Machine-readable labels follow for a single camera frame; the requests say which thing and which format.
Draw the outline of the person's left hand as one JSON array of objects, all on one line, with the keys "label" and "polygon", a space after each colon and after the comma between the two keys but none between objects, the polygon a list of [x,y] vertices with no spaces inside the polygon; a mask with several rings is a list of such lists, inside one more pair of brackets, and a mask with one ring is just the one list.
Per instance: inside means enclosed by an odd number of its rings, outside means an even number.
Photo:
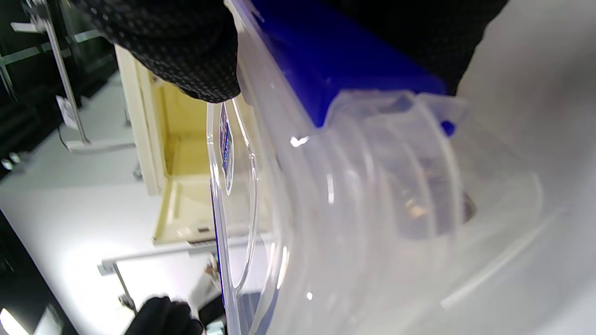
[{"label": "person's left hand", "polygon": [[125,335],[202,335],[203,324],[184,301],[156,296],[145,301]]}]

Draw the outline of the person's right hand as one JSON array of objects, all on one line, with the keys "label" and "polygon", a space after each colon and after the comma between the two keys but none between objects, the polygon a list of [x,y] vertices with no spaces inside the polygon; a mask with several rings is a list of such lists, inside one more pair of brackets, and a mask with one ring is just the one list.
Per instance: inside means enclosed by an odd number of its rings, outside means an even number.
[{"label": "person's right hand", "polygon": [[[506,0],[328,0],[406,53],[456,95],[486,28]],[[73,0],[111,44],[185,95],[220,103],[241,93],[238,36],[222,0]]]}]

